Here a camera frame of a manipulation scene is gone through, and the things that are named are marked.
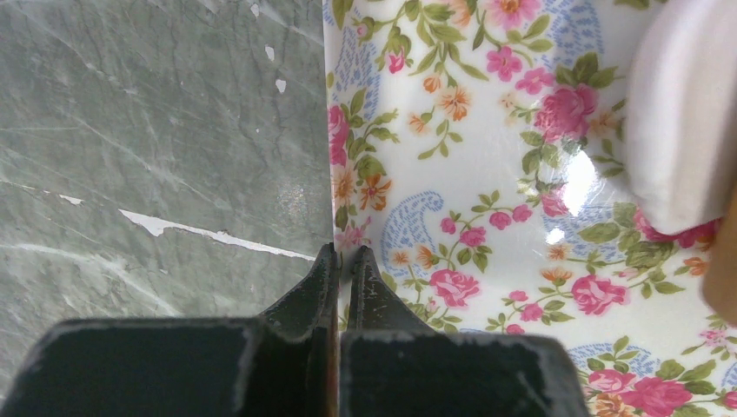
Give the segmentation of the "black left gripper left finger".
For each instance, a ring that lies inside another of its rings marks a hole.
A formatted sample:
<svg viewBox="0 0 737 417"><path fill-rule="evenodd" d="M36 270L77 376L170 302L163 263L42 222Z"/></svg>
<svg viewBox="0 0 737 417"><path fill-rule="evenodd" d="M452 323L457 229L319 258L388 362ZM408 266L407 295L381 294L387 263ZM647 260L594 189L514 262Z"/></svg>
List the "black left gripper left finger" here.
<svg viewBox="0 0 737 417"><path fill-rule="evenodd" d="M78 319L29 351L4 416L334 416L332 244L252 317Z"/></svg>

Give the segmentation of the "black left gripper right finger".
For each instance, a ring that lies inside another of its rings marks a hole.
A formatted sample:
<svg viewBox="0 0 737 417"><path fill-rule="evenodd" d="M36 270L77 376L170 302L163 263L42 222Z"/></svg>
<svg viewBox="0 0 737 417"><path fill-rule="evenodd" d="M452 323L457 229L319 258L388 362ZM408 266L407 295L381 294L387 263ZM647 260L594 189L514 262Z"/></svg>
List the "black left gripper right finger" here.
<svg viewBox="0 0 737 417"><path fill-rule="evenodd" d="M585 416L576 368L555 339L440 333L384 282L373 251L351 269L341 338L344 416Z"/></svg>

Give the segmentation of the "floral print tray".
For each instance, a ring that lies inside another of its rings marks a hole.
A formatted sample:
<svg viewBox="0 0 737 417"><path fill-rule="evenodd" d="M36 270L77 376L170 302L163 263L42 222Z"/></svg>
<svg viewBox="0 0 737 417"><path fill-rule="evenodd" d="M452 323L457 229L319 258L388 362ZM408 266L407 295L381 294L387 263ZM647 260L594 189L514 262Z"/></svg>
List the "floral print tray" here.
<svg viewBox="0 0 737 417"><path fill-rule="evenodd" d="M342 258L430 327L539 334L593 416L733 416L736 329L627 184L627 75L662 1L326 1Z"/></svg>

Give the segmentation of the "wooden rolling pin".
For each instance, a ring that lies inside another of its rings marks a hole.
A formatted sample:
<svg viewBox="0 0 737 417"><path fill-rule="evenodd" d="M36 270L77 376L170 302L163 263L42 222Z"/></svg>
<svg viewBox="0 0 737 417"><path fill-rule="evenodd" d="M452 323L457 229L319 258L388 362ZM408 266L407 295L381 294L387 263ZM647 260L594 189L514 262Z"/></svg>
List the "wooden rolling pin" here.
<svg viewBox="0 0 737 417"><path fill-rule="evenodd" d="M712 247L701 292L721 319L736 325L736 189Z"/></svg>

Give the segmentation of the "white dough lump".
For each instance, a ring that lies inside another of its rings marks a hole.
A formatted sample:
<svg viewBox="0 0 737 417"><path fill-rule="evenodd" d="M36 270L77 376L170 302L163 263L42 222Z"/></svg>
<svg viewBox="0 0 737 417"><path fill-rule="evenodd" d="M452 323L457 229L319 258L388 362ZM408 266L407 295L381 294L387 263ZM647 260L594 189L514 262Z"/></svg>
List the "white dough lump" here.
<svg viewBox="0 0 737 417"><path fill-rule="evenodd" d="M627 78L625 162L650 225L719 217L736 186L736 3L669 1Z"/></svg>

